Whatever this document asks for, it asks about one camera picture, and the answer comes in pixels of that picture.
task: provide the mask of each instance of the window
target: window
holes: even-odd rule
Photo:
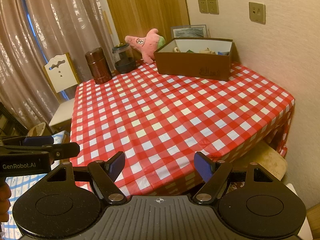
[[[33,28],[33,25],[32,25],[32,21],[31,21],[31,18],[30,18],[30,14],[28,12],[28,8],[27,8],[27,3],[26,3],[26,0],[22,0],[22,3],[23,3],[23,8],[24,8],[24,11],[26,12],[26,15],[27,15],[27,18],[28,18],[28,22],[29,22],[29,25],[31,27],[31,30],[32,30],[32,33],[33,33],[33,36],[35,37],[35,40],[37,42],[37,45],[38,45],[38,48],[40,49],[41,53],[42,53],[42,56],[44,57],[44,60],[46,61],[46,63],[48,63],[48,60],[46,58],[46,56],[44,55],[43,51],[42,51],[42,48],[40,46],[40,43],[38,41],[38,37],[36,35],[36,32],[35,32],[35,29]],[[61,91],[60,92],[62,97],[66,100],[69,100],[67,94],[65,93],[65,91]]]

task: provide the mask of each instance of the brown thermos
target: brown thermos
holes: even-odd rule
[[[112,79],[111,71],[101,47],[87,52],[85,58],[97,85],[104,84]]]

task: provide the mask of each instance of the sheer curtain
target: sheer curtain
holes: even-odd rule
[[[84,54],[102,47],[114,69],[108,32],[99,0],[26,0],[44,55],[69,52],[81,81],[92,79]]]
[[[49,123],[59,103],[21,0],[0,0],[0,100],[28,128]]]

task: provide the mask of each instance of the electrical socket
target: electrical socket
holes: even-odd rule
[[[207,0],[210,14],[219,14],[218,0]]]
[[[266,6],[262,3],[249,2],[249,17],[253,22],[266,24]]]
[[[198,0],[198,4],[201,13],[209,13],[207,0]]]

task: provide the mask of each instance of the crosshair symbol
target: crosshair symbol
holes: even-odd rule
[[[165,200],[163,198],[157,198],[155,201],[157,201],[158,203],[162,203]]]

